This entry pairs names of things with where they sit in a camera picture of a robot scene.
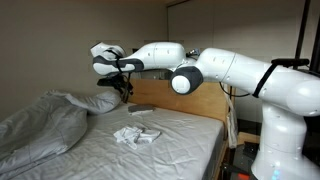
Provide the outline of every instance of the pillow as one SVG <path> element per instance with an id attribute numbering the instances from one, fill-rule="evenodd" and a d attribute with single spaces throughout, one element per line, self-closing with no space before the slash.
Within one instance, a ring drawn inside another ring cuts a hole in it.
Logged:
<path id="1" fill-rule="evenodd" d="M 92 97 L 75 97 L 70 93 L 49 91 L 49 94 L 64 96 L 73 105 L 88 110 L 89 114 L 103 114 L 114 109 L 121 101 L 118 92 L 106 91 Z"/>

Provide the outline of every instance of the wooden bed frame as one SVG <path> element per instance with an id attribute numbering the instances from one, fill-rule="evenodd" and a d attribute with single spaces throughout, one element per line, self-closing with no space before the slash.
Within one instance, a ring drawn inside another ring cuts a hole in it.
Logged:
<path id="1" fill-rule="evenodd" d="M 219 83 L 204 82 L 189 95 L 176 94 L 168 80 L 132 79 L 134 94 L 129 102 L 135 104 L 152 104 L 155 107 L 170 109 L 221 120 L 224 124 L 224 143 L 220 159 L 215 168 L 213 179 L 219 177 L 221 164 L 227 148 L 227 115 L 229 106 Z"/>

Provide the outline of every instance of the white comforter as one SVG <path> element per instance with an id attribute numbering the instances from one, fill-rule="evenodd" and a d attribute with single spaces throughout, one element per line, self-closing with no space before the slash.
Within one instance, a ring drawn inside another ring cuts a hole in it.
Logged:
<path id="1" fill-rule="evenodd" d="M 12 178 L 70 149 L 86 132 L 87 112 L 105 113 L 120 102 L 106 92 L 89 98 L 49 92 L 0 122 L 0 179 Z"/>

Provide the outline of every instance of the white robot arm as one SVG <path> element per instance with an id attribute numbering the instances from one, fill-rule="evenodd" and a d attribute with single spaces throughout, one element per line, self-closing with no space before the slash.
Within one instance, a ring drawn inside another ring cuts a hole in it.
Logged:
<path id="1" fill-rule="evenodd" d="M 98 74 L 169 69 L 173 90 L 193 92 L 203 81 L 223 82 L 263 100 L 260 147 L 252 166 L 258 179 L 319 179 L 319 167 L 302 155 L 306 134 L 303 116 L 320 115 L 320 79 L 261 62 L 235 52 L 208 48 L 198 60 L 187 58 L 177 43 L 151 43 L 124 57 L 119 46 L 91 49 Z"/>

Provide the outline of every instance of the wall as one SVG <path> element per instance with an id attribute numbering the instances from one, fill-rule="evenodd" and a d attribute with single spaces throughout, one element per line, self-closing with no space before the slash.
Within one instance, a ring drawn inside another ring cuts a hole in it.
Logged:
<path id="1" fill-rule="evenodd" d="M 311 1 L 301 53 L 305 58 L 311 58 L 320 12 L 320 1 Z M 292 58 L 303 7 L 301 0 L 190 0 L 169 8 L 169 40 L 186 50 L 215 47 L 267 62 Z M 251 96 L 237 98 L 238 118 L 261 122 L 261 104 Z"/>
<path id="2" fill-rule="evenodd" d="M 0 1 L 0 121 L 50 89 L 95 94 L 90 48 L 104 41 L 128 54 L 167 37 L 162 1 Z"/>

